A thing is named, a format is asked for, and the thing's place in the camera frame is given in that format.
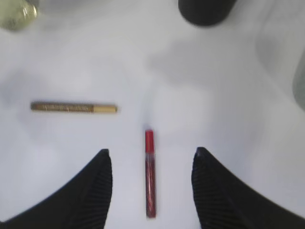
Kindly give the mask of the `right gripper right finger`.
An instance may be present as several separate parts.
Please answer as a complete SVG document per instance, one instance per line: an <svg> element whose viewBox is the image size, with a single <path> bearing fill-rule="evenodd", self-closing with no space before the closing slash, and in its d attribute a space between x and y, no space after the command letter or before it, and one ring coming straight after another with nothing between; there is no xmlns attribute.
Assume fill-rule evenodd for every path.
<svg viewBox="0 0 305 229"><path fill-rule="evenodd" d="M193 159L193 199L203 229L303 229L304 218L265 198L206 148Z"/></svg>

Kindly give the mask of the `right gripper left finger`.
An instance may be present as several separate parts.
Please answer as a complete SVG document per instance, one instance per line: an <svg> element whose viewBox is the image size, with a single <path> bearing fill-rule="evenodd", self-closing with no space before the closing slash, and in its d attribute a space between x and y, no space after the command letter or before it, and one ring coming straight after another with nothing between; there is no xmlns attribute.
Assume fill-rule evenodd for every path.
<svg viewBox="0 0 305 229"><path fill-rule="evenodd" d="M102 149L74 178L2 229L102 229L112 198L112 163Z"/></svg>

